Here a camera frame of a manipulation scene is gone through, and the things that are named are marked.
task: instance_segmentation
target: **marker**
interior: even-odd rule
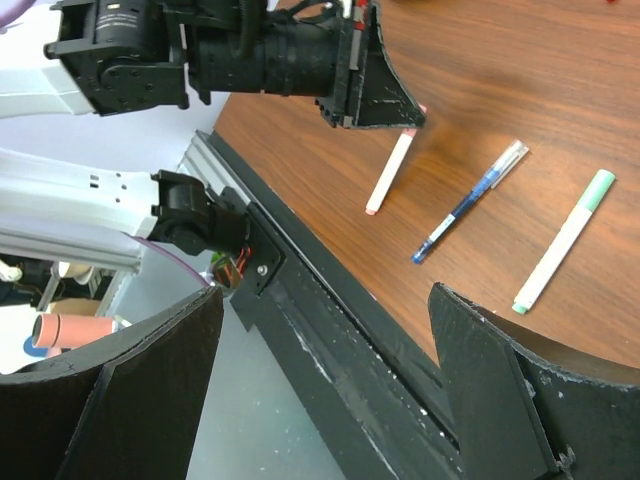
[[[462,218],[478,199],[489,188],[495,187],[500,181],[511,171],[511,169],[529,152],[527,147],[520,140],[515,140],[509,147],[500,155],[498,160],[491,166],[489,170],[485,172],[482,179],[476,184],[475,187],[467,194],[466,197],[458,204],[453,211],[447,215],[447,218],[438,225],[429,238],[427,238],[416,253],[413,254],[411,260],[415,264],[420,264],[427,257],[433,246],[438,242],[442,235],[453,225],[456,220]]]
[[[427,107],[420,105],[420,108],[424,113],[427,113]],[[367,202],[367,206],[365,207],[365,213],[367,215],[375,215],[380,209],[384,198],[389,192],[389,188],[391,188],[393,179],[398,174],[400,165],[402,165],[404,157],[409,151],[409,147],[411,146],[413,137],[416,136],[416,133],[418,133],[418,130],[415,128],[405,128],[402,131],[400,138],[398,138],[398,141],[396,142],[396,146],[391,152],[389,160],[387,160],[387,164],[382,171],[382,175],[380,175],[380,178],[378,179],[376,188],[373,189],[371,198],[369,198],[369,201]]]
[[[516,295],[513,301],[513,310],[525,314],[533,307],[615,179],[616,176],[613,173],[607,170],[598,170],[562,225],[560,232],[551,242],[551,246]]]

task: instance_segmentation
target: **cable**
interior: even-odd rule
[[[242,252],[240,252],[240,256],[238,257],[238,261],[236,262],[236,270],[238,270],[238,273],[240,274],[240,276],[242,277],[243,273],[244,273],[244,266],[247,263],[247,260],[249,259],[249,257],[251,256],[251,248],[247,247],[246,249],[242,249]]]
[[[238,59],[247,59],[253,55],[253,50],[258,43],[267,2],[264,0],[239,0],[239,7],[240,38],[238,48],[233,51],[233,56]]]
[[[13,282],[13,284],[14,284],[16,287],[20,287],[20,288],[22,288],[22,289],[23,289],[23,291],[27,291],[27,292],[31,292],[31,293],[33,293],[33,292],[35,291],[35,292],[36,292],[38,295],[40,295],[40,296],[44,295],[44,293],[42,292],[42,290],[40,290],[40,289],[39,289],[38,287],[36,287],[35,285],[24,285],[24,284],[19,283],[19,282]]]
[[[11,25],[33,7],[36,0],[18,0],[15,5],[0,13],[0,28]]]
[[[306,10],[309,7],[314,7],[316,5],[320,5],[323,3],[325,4],[330,3],[331,5],[334,5],[333,1],[327,2],[326,0],[301,0],[291,8],[281,8],[279,10],[271,12],[270,20],[274,23],[287,23],[292,21],[293,18],[303,10]],[[320,18],[320,17],[322,17],[322,14],[316,15],[315,17],[309,17],[303,20],[311,21],[314,18]]]
[[[173,253],[169,252],[168,250],[165,250],[161,246],[156,245],[153,242],[150,242],[146,238],[133,237],[131,235],[127,235],[127,236],[129,238],[132,238],[133,240],[137,241],[138,243],[144,245],[145,247],[153,250],[154,252],[159,253],[163,257],[171,260],[172,262],[174,262],[176,265],[178,265],[180,268],[182,268],[185,272],[187,272],[191,277],[193,277],[193,279],[196,280],[203,287],[210,287],[211,286],[211,285],[209,285],[209,282],[207,282],[207,280],[202,277],[202,275],[200,275],[196,270],[191,268],[189,265],[187,265],[187,263],[185,263],[184,261],[179,259],[177,256],[175,256]]]
[[[213,262],[211,265],[209,265],[209,271],[215,272],[216,270],[218,270],[218,268],[220,268],[224,263],[227,263],[227,262],[231,262],[231,257],[229,257],[228,255],[223,255],[220,258],[218,258],[215,262]]]

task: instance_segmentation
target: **black panel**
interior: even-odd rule
[[[320,282],[325,287],[331,286],[334,298],[360,334],[375,345],[389,369],[419,399],[430,417],[440,423],[447,436],[455,438],[449,403],[436,364],[220,135],[214,132],[209,144],[216,159],[246,186],[269,212],[278,230],[292,240],[305,263],[322,265],[321,272],[317,269],[314,272]]]
[[[222,318],[221,292],[203,290],[120,332],[0,375],[2,478],[183,479]]]
[[[262,334],[347,478],[460,478],[457,447],[437,419],[260,207],[247,210],[283,261],[259,294],[243,282],[231,302],[245,326]]]
[[[537,480],[557,473],[511,347],[443,286],[434,287],[429,312],[469,478]]]

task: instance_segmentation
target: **white marker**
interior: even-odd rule
[[[551,277],[569,253],[578,236],[609,190],[615,175],[607,170],[598,170],[591,183],[580,197],[569,217],[562,225],[560,232],[551,243],[540,263],[533,270],[526,283],[513,301],[513,309],[527,313],[538,299]]]
[[[420,108],[424,113],[427,112],[427,107],[420,105]],[[382,175],[380,175],[380,178],[378,179],[376,188],[373,189],[371,198],[369,198],[369,201],[367,202],[367,206],[365,208],[367,215],[375,215],[380,209],[380,205],[382,205],[384,197],[387,196],[387,192],[389,191],[389,188],[391,188],[391,183],[396,177],[398,170],[400,169],[400,165],[402,165],[402,161],[407,155],[407,151],[409,150],[411,142],[413,142],[413,137],[416,136],[416,133],[417,130],[415,128],[405,128],[402,131],[400,138],[396,142],[396,146],[391,152],[389,160],[387,160],[387,164],[382,171]]]

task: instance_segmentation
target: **black frame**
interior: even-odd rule
[[[220,135],[208,143],[254,199],[253,241],[270,243],[269,258],[255,250],[232,305],[259,329],[347,478],[464,478],[435,363]]]

